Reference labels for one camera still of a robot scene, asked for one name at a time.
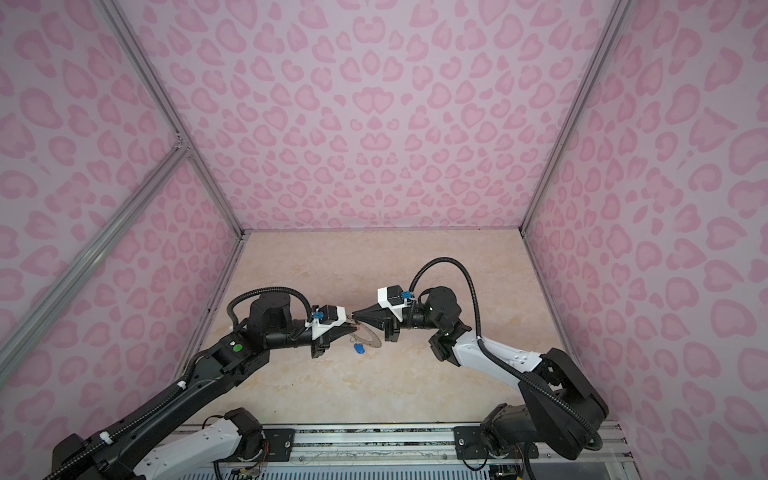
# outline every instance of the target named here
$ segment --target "pink leopard print wall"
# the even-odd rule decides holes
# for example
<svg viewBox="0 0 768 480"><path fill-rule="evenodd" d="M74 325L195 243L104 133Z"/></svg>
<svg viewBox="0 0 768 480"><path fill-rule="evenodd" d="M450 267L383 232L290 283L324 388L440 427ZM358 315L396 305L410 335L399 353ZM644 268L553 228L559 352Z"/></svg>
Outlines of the pink leopard print wall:
<svg viewBox="0 0 768 480"><path fill-rule="evenodd" d="M0 5L0 345L170 150L88 0Z"/></svg>
<svg viewBox="0 0 768 480"><path fill-rule="evenodd" d="M643 478L768 477L768 2L639 4L532 242Z"/></svg>
<svg viewBox="0 0 768 480"><path fill-rule="evenodd" d="M65 436L165 388L232 246L183 164L0 391L0 476L44 477Z"/></svg>
<svg viewBox="0 0 768 480"><path fill-rule="evenodd" d="M516 226L612 0L121 3L247 228Z"/></svg>

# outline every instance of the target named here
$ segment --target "black cable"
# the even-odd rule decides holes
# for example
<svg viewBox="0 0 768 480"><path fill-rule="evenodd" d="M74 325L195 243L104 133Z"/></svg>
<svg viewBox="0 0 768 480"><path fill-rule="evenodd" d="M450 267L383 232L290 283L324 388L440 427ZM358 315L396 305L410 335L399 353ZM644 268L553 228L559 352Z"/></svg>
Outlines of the black cable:
<svg viewBox="0 0 768 480"><path fill-rule="evenodd" d="M205 424L208 423L208 420L210 419L222 419L224 418L224 415L211 415L207 419L203 420L203 426L200 427L200 430L205 429Z"/></svg>
<svg viewBox="0 0 768 480"><path fill-rule="evenodd" d="M117 439L123 436L126 432L129 432L135 429L136 427L138 427L139 425L147 421L149 418L151 418L153 415L155 415L156 413L164 409L177 396L179 396L179 394L181 394L184 391L184 388L186 387L182 388L178 384L181 382L184 382L186 384L189 383L190 379L192 378L192 372L194 372L195 363L197 363L197 360L199 360L203 355L205 355L204 352L198 352L194 354L190 359L190 361L187 363L187 367L184 369L184 373L182 373L179 380L176 382L176 384L174 384L174 389L172 389L164 399L162 399L158 404L156 404L151 409L147 410L143 415L138 416L132 422L124 424L115 432L109 433L110 440L112 442L115 442ZM72 470L78 463L87 459L94 453L101 451L107 445L109 444L106 443L103 439L99 440L98 442L91 443L88 447L86 447L85 450L77 454L72 459L61 464L57 469L55 469L53 472L51 472L45 478L43 478L43 480L54 480L55 478L59 478L63 476L64 474Z"/></svg>
<svg viewBox="0 0 768 480"><path fill-rule="evenodd" d="M427 293L431 292L431 291L432 291L432 288L431 288L431 287L429 287L428 289L426 289L426 290L424 290L423 292L421 292L421 293L419 294L419 296L417 296L417 297L416 297L416 299L419 301L419 303L421 303L421 302L422 302L422 297L423 297L424 295L426 295Z"/></svg>
<svg viewBox="0 0 768 480"><path fill-rule="evenodd" d="M525 465L525 471L528 472L528 480L536 480L536 475L533 474L533 470L531 470L531 451L533 450L533 442L526 442L525 447L523 447L525 450L525 454L523 455L523 465Z"/></svg>
<svg viewBox="0 0 768 480"><path fill-rule="evenodd" d="M306 299L304 295L301 294L298 290L294 290L292 288L288 288L287 286L265 286L264 288L257 288L255 290L251 290L250 292L241 293L240 295L236 296L232 299L231 302L227 305L227 315L230 316L232 319L232 325L234 328L237 328L237 325L240 323L240 320L237 318L237 315L235 315L235 306L242 302L245 299L249 299L252 296L261 295L262 293L272 293L272 292L281 292L281 293L288 293L289 295L295 296L299 301L304 305L304 309L306 310L306 319L307 321L312 321L312 306L310 305L309 300Z"/></svg>
<svg viewBox="0 0 768 480"><path fill-rule="evenodd" d="M223 480L221 470L219 470L219 462L221 460L214 460L214 474L216 475L216 480Z"/></svg>
<svg viewBox="0 0 768 480"><path fill-rule="evenodd" d="M488 458L491 456L491 454L490 454L490 452L488 451L488 447L486 447L486 446L485 446L485 445L483 445L482 443L472 443L471 445L467 445L466 447L464 447L464 450L468 449L469 447L471 447L471 446L473 446L473 445L480 445L480 446L483 448L483 450L485 450L485 460L483 460L483 461L482 461L482 465L480 465L479 467L471 467L471 466L469 466L469 464L467 463L467 461L466 461L466 460L464 460L463 458L462 458L462 462L464 462L464 466L465 466L466 468L469 468L469 469L470 469L470 470L472 470L473 472L480 472L480 471L481 471L481 470L482 470L482 469L485 467L485 464L487 464L487 463L488 463Z"/></svg>
<svg viewBox="0 0 768 480"><path fill-rule="evenodd" d="M472 278L469 276L469 272L467 269L456 259L453 259L451 257L439 257L435 258L434 260L430 260L427 262L425 266L423 266L418 273L413 277L413 281L411 282L410 291L412 292L416 288L416 284L418 283L419 279L424 275L424 272L429 270L432 266L437 265L438 263L452 263L458 267L459 270L462 271L464 274L464 278L467 280L467 285L469 286L469 294L472 296L472 308L475 311L475 333L478 337L478 347L480 347L480 351L483 352L483 355L485 355L489 360L491 360L494 364L501 367L504 371L507 373L510 373L513 375L517 380L520 382L523 382L527 387L529 387L532 390L535 390L539 394L543 395L550 401L552 401L555 405L560 407L564 412L569 414L573 420L576 421L576 423L579 424L580 427L582 427L587 434L592 438L592 443L587 444L584 448L587 450L600 450L603 448L603 439L600 437L600 433L597 431L597 429L592 426L590 422L587 421L579 412L574 410L570 405L563 402L559 397L557 397L552 390L547 387L542 387L533 380L531 380L528 376L526 376L523 372L516 369L513 366L510 366L507 364L504 360L498 358L493 353L489 352L488 349L485 348L485 345L483 344L482 340L482 334L480 330L480 309L478 307L478 297L475 293L475 285L472 283ZM410 322L413 318L413 309L409 309L408 311L408 321Z"/></svg>

